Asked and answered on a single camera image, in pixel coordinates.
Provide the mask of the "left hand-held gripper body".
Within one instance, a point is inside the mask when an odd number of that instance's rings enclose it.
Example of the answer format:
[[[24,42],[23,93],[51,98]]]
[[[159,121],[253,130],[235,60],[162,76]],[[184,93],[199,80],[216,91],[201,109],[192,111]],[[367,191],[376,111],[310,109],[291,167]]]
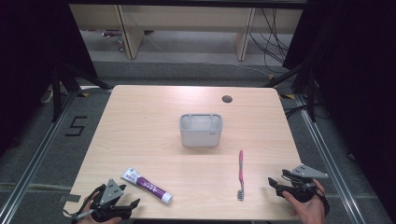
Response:
[[[132,212],[124,213],[120,209],[121,206],[116,206],[122,195],[123,191],[119,185],[113,179],[109,179],[106,185],[99,188],[99,192],[93,198],[90,206],[92,218],[97,222],[105,222],[113,217],[128,219]]]

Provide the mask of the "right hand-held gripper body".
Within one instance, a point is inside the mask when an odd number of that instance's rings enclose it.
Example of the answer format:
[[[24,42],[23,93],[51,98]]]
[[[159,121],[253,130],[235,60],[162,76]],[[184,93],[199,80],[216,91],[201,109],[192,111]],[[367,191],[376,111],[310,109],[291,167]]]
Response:
[[[329,175],[318,171],[305,164],[300,164],[297,167],[290,170],[293,177],[281,176],[285,180],[288,180],[290,186],[282,186],[283,191],[289,192],[297,201],[306,203],[312,199],[314,194],[317,192],[317,186],[314,183],[314,179],[328,178]]]

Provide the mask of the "white purple toothpaste tube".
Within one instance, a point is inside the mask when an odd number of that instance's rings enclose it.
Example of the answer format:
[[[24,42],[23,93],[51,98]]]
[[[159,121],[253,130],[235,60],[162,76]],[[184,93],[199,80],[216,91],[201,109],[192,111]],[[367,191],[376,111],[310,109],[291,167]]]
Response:
[[[155,184],[148,181],[145,177],[139,174],[134,168],[129,167],[122,175],[121,178],[128,183],[134,184],[142,189],[147,190],[149,193],[157,197],[163,203],[169,204],[173,201],[173,195],[168,191],[161,189]]]

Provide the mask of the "pink grey toothbrush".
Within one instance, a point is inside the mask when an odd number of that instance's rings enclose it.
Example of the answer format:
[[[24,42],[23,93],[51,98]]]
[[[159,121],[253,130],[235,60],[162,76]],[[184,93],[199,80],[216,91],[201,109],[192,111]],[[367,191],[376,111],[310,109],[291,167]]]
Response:
[[[240,190],[237,192],[237,199],[238,201],[242,202],[244,201],[244,176],[243,176],[243,162],[244,162],[244,151],[240,150],[239,151],[239,157],[238,157],[238,162],[239,162],[239,173],[238,173],[238,178],[239,178],[239,183],[240,183]]]

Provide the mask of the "grey plastic toothbrush holder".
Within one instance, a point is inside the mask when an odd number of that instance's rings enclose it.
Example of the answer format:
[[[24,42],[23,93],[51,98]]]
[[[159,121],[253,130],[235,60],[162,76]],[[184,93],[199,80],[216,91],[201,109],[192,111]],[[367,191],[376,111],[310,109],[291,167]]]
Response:
[[[220,114],[184,114],[179,119],[184,147],[216,147],[223,128]]]

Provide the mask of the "person's right hand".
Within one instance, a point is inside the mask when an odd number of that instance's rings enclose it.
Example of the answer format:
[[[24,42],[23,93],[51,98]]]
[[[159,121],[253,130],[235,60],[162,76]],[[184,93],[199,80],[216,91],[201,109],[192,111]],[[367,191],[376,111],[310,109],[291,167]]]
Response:
[[[297,216],[303,224],[326,224],[325,207],[319,196],[313,196],[309,202],[301,203],[287,191],[283,191],[282,195],[293,207],[290,215]]]

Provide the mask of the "person's left hand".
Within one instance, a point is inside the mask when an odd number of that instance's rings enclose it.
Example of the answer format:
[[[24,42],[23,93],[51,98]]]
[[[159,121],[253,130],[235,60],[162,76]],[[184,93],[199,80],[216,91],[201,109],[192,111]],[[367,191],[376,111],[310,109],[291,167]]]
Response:
[[[87,213],[90,210],[91,204],[92,204],[92,198],[86,197],[84,200],[84,206],[82,208],[82,213]],[[105,221],[105,222],[97,222],[92,218],[91,215],[87,215],[76,222],[76,224],[120,224],[120,223],[121,223],[120,217],[113,217],[110,220]]]

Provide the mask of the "grey floor tape strip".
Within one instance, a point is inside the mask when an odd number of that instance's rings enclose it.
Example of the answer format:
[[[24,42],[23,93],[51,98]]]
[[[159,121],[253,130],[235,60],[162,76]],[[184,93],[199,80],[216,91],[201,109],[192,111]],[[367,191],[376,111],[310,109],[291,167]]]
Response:
[[[63,194],[58,202],[59,203],[66,203],[66,202],[72,202],[72,203],[78,203],[80,200],[81,196],[80,195],[75,195],[75,194]]]

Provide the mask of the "black metal stand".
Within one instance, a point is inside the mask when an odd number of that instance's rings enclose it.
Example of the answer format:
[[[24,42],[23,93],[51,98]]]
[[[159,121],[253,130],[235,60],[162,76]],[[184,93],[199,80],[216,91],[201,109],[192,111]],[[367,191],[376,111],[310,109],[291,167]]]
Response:
[[[78,93],[81,87],[76,81],[76,77],[82,77],[92,84],[95,84],[100,89],[112,90],[113,86],[106,84],[100,80],[96,74],[90,75],[87,72],[77,68],[68,63],[59,63],[52,71],[52,93],[53,93],[53,119],[56,121],[63,112],[63,105],[61,100],[61,85],[64,85],[68,93]]]
[[[271,80],[268,84],[265,84],[264,88],[273,88],[274,86],[282,83],[283,81],[293,76],[295,76],[295,79],[291,89],[294,93],[301,93],[303,90],[306,90],[306,110],[309,118],[311,118],[311,120],[315,122],[315,74],[313,68],[308,63],[301,63],[297,65],[284,75]]]

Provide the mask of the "dark curtain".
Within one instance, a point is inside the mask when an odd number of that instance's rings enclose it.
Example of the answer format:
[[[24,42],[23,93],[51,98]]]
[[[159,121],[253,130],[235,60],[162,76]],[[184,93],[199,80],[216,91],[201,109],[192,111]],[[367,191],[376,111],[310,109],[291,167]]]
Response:
[[[92,60],[64,0],[0,0],[0,156],[31,117],[52,76],[69,89],[96,78]]]
[[[307,0],[284,66],[334,16],[316,81],[347,147],[396,223],[396,0]]]

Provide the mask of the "light wooden shelf unit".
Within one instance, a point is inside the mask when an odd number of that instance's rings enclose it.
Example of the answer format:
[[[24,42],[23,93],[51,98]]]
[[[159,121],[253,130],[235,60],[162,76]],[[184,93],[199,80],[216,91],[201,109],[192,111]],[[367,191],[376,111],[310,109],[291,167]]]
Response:
[[[155,7],[71,4],[81,30],[119,30],[128,58],[136,57],[145,31],[224,32],[234,34],[239,61],[244,61],[248,35],[292,35],[302,15],[300,9],[258,7]]]

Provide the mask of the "aluminium floor rail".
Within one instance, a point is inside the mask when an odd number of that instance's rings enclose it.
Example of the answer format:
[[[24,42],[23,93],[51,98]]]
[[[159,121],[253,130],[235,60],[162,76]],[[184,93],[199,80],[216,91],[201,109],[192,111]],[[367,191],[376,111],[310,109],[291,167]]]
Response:
[[[363,214],[360,210],[360,207],[355,200],[354,196],[350,188],[347,185],[344,177],[342,176],[339,168],[337,167],[334,158],[331,155],[331,152],[318,128],[317,123],[314,121],[314,116],[311,116],[308,113],[307,109],[304,109],[302,112],[302,116],[304,118],[304,122],[310,132],[315,145],[318,149],[318,153],[320,154],[327,170],[330,178],[334,184],[334,187],[338,193],[338,196],[346,209],[346,213],[348,214],[352,224],[366,224],[366,220],[363,217]]]
[[[0,224],[9,224],[14,214],[16,213],[21,201],[28,190],[35,174],[37,173],[42,161],[44,160],[50,145],[56,137],[57,132],[64,122],[64,117],[74,102],[77,94],[75,92],[69,93],[64,101],[61,103],[61,111],[57,118],[50,124],[39,146],[35,150],[35,154],[29,160],[27,167],[23,171],[18,182],[12,187],[12,190],[7,197],[7,200],[0,209]]]

